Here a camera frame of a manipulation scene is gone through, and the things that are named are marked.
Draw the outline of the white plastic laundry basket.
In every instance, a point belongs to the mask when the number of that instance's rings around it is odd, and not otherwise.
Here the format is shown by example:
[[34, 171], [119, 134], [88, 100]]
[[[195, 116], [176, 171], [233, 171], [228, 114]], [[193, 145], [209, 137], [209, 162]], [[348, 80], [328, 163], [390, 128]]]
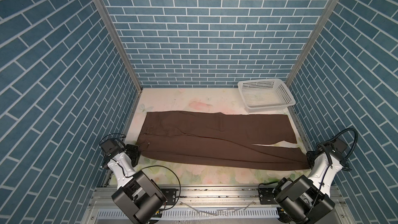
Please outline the white plastic laundry basket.
[[238, 90], [250, 113], [282, 110], [296, 104], [287, 85], [277, 78], [241, 81]]

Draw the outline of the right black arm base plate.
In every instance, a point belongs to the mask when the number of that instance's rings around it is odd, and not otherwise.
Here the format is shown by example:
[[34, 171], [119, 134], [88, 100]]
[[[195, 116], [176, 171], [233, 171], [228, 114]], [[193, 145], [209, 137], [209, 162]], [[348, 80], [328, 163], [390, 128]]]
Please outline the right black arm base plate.
[[278, 205], [274, 199], [274, 188], [272, 187], [260, 187], [258, 189], [259, 201], [261, 205]]

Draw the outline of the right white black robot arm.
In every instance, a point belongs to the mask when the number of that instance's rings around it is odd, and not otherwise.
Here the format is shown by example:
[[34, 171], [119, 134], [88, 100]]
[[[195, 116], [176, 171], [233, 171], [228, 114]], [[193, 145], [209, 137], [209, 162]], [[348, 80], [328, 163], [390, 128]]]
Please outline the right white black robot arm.
[[334, 209], [331, 184], [342, 170], [344, 156], [336, 149], [321, 147], [307, 152], [308, 176], [295, 181], [283, 178], [274, 188], [274, 200], [296, 224], [314, 224]]

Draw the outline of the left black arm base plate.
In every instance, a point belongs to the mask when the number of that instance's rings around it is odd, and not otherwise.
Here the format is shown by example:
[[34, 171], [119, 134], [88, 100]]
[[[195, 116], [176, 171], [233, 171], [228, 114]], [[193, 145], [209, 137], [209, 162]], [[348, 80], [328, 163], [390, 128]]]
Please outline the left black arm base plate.
[[162, 188], [162, 193], [166, 197], [166, 206], [172, 206], [177, 201], [178, 190], [175, 188]]

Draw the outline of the brown trousers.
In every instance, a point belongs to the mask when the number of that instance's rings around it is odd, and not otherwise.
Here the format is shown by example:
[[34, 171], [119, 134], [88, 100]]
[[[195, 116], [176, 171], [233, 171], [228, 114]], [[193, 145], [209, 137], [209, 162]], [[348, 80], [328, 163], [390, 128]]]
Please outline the brown trousers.
[[137, 139], [142, 156], [174, 163], [256, 170], [309, 169], [287, 115], [148, 112]]

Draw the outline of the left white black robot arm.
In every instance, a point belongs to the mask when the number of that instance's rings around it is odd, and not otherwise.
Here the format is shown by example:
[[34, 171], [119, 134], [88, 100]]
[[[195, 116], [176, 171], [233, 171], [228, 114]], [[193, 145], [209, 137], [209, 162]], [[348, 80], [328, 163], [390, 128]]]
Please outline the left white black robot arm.
[[111, 170], [117, 180], [117, 191], [112, 195], [113, 202], [134, 224], [145, 224], [167, 202], [157, 184], [134, 167], [140, 153], [134, 145], [118, 144], [108, 140], [100, 145], [103, 151], [103, 167]]

